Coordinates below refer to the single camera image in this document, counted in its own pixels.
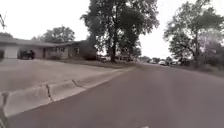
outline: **garage door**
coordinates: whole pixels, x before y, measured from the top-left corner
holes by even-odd
[[[17,58],[17,53],[19,51],[19,47],[5,47],[5,58],[15,59]]]

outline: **car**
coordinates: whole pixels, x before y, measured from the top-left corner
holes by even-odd
[[[18,59],[34,59],[35,53],[32,50],[20,50],[17,55]]]
[[[165,61],[160,61],[159,65],[166,66],[166,62]]]

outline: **asphalt road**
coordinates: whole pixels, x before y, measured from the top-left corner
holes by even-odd
[[[144,66],[9,122],[12,128],[223,128],[224,79]]]

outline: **house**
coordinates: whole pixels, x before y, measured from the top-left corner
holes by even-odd
[[[17,59],[21,50],[32,50],[37,59],[51,59],[59,57],[68,59],[79,56],[80,42],[55,44],[34,40],[23,40],[0,35],[0,50],[4,51],[4,58]]]

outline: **curb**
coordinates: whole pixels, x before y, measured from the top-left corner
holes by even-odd
[[[134,68],[119,69],[83,80],[76,81],[74,79],[70,79],[61,82],[48,83],[35,88],[9,92],[7,93],[8,96],[5,105],[3,106],[5,115],[6,117],[10,117],[43,105],[50,104],[52,102],[74,96],[133,69]]]
[[[10,92],[4,106],[5,115],[11,116],[51,102],[45,86]]]

